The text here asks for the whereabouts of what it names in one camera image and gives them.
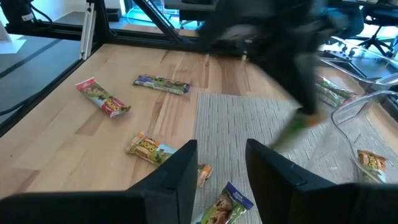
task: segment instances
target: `black cable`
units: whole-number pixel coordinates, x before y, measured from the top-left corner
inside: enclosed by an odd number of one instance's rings
[[[18,104],[12,106],[12,107],[9,108],[9,109],[6,109],[6,110],[4,110],[4,111],[0,111],[0,116],[3,116],[3,115],[8,114],[8,113],[11,113],[11,112],[13,112],[14,110],[20,108],[21,106],[24,106],[25,104],[29,103],[29,102],[32,101],[34,98],[36,98],[36,96],[38,96],[40,92],[35,93],[35,94],[33,94],[32,96],[30,96],[30,97],[28,97],[28,98],[22,100],[21,102],[19,102]]]
[[[46,15],[44,12],[38,10],[38,9],[37,9],[36,7],[34,7],[32,4],[29,4],[29,6],[30,6],[33,10],[35,10],[37,13],[39,13],[39,14],[42,15],[42,16],[44,16],[44,17],[50,22],[50,25],[49,25],[48,27],[44,28],[44,29],[51,29],[51,28],[52,28],[52,24],[53,24],[52,19],[51,19],[48,15]]]

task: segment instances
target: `wooden table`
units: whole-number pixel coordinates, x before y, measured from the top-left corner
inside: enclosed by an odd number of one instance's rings
[[[333,68],[320,70],[345,76]],[[162,75],[192,88],[178,96],[132,86],[140,74]],[[75,84],[90,77],[131,105],[130,113],[109,119],[77,91]],[[18,192],[128,188],[155,169],[124,153],[129,140],[146,131],[178,149],[193,137],[201,91],[287,99],[259,69],[240,60],[103,45],[0,138],[0,198]],[[378,128],[397,146],[395,127]]]

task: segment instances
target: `textured placemat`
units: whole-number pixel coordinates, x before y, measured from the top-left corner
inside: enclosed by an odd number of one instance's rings
[[[194,217],[213,204],[228,181],[254,202],[246,172],[246,140],[253,138],[269,144],[296,107],[289,101],[200,93],[195,123],[198,156],[201,163],[210,164],[214,169],[204,188],[197,190]],[[308,130],[294,149],[282,155],[305,167],[325,126]],[[370,124],[361,133],[372,136],[373,144],[388,147]],[[237,223],[261,223],[257,207]]]

